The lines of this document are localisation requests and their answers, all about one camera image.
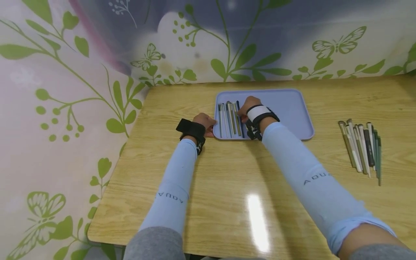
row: wallpaper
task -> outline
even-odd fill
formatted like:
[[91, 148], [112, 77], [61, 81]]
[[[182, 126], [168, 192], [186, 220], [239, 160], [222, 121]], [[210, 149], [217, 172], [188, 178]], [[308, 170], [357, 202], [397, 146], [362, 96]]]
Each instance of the wallpaper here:
[[0, 258], [121, 259], [86, 234], [148, 87], [92, 57], [72, 10], [18, 5], [0, 18]]
[[373, 77], [416, 68], [412, 0], [93, 0], [79, 5], [114, 66], [149, 87]]
[[0, 2], [2, 259], [122, 259], [123, 246], [86, 233], [151, 87], [408, 73], [415, 8], [412, 0]]

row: wooden table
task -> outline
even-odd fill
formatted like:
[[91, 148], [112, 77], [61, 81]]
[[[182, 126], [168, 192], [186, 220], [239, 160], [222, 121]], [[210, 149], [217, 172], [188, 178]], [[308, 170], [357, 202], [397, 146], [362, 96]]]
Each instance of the wooden table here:
[[[303, 93], [315, 127], [315, 136], [305, 145], [347, 190], [416, 249], [416, 80], [403, 75], [153, 88], [88, 238], [126, 245], [137, 232], [178, 143], [175, 127], [182, 117], [213, 115], [221, 91], [270, 88]], [[371, 121], [383, 139], [381, 187], [375, 177], [369, 179], [350, 165], [337, 124], [348, 118], [362, 124]], [[188, 204], [186, 253], [269, 260], [335, 258], [260, 142], [209, 139], [204, 149]]]

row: wrist strap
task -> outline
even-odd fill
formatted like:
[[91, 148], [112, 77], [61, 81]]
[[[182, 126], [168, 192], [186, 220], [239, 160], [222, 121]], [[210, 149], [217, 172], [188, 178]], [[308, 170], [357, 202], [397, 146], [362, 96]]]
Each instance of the wrist strap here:
[[182, 133], [181, 137], [179, 138], [180, 140], [182, 140], [184, 136], [192, 136], [196, 139], [196, 152], [198, 155], [200, 155], [202, 152], [202, 147], [205, 143], [205, 127], [199, 123], [191, 122], [182, 118], [176, 127], [176, 130]]
[[270, 110], [268, 107], [263, 105], [255, 105], [247, 110], [248, 120], [245, 123], [247, 127], [247, 135], [251, 140], [258, 139], [262, 140], [262, 135], [260, 133], [260, 121], [266, 117], [272, 117], [280, 122], [280, 119]]
[[254, 122], [254, 119], [258, 117], [259, 115], [270, 113], [270, 112], [271, 110], [268, 107], [263, 106], [263, 105], [256, 105], [256, 106], [252, 106], [251, 108], [247, 110], [247, 116], [252, 122]]

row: plastic tray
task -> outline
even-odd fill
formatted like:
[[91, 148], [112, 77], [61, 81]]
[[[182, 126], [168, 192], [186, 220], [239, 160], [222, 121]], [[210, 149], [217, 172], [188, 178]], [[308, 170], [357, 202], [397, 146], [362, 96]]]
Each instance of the plastic tray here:
[[[263, 105], [269, 107], [279, 117], [280, 122], [284, 124], [300, 140], [311, 139], [315, 130], [313, 128], [308, 110], [303, 100], [302, 94], [296, 89], [264, 89], [248, 91], [225, 91], [220, 92], [216, 98], [214, 117], [219, 122], [218, 104], [227, 101], [244, 104], [248, 96], [255, 96], [261, 99]], [[220, 135], [220, 125], [216, 124], [213, 128], [214, 136], [220, 140], [250, 140], [247, 136], [247, 129], [243, 125], [244, 138], [238, 133], [230, 138], [226, 135], [224, 124], [222, 128], [222, 137]]]

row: white velcro strap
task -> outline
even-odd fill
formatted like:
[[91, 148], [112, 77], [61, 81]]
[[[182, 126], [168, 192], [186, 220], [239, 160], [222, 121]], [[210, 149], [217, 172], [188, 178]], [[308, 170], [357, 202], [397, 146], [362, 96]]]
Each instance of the white velcro strap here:
[[253, 122], [256, 117], [265, 113], [270, 113], [270, 110], [266, 106], [256, 106], [249, 110], [247, 116]]

